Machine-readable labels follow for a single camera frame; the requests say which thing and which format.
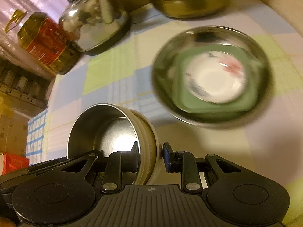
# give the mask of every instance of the plaid tablecloth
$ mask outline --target plaid tablecloth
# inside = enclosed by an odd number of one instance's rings
[[[150,73],[158,50],[181,31],[205,25],[250,35],[270,59],[275,96],[260,117],[243,127],[187,125],[171,116],[152,92]],[[302,47],[303,38],[294,28],[259,0],[231,0],[221,13],[193,21],[166,18],[149,4],[134,12],[131,31],[118,45],[96,57],[84,56],[69,73],[57,76],[43,135],[38,133],[43,139],[36,138],[39,116],[30,121],[27,156],[32,156],[31,163],[65,156],[72,124],[83,110],[95,103],[120,104],[145,115],[160,140],[175,150],[197,157],[216,153],[279,182],[291,196],[284,224],[303,226]],[[179,180],[163,170],[157,183]]]

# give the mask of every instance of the stainless steel bowl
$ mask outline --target stainless steel bowl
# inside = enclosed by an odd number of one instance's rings
[[[256,106],[232,117],[216,118],[214,114],[199,116],[179,109],[171,99],[172,80],[174,77],[175,57],[183,50],[204,45],[223,44],[240,47],[256,57],[265,65]],[[156,59],[152,70],[152,85],[160,103],[176,118],[200,127],[224,128],[242,125],[259,115],[267,106],[272,92],[272,78],[269,61],[262,48],[248,35],[223,26],[202,26],[184,31],[167,42]]]
[[[100,103],[83,111],[69,134],[67,157],[77,157],[97,149],[108,157],[115,151],[131,151],[138,142],[139,165],[136,173],[124,173],[123,184],[145,184],[158,166],[159,141],[154,128],[133,110]]]

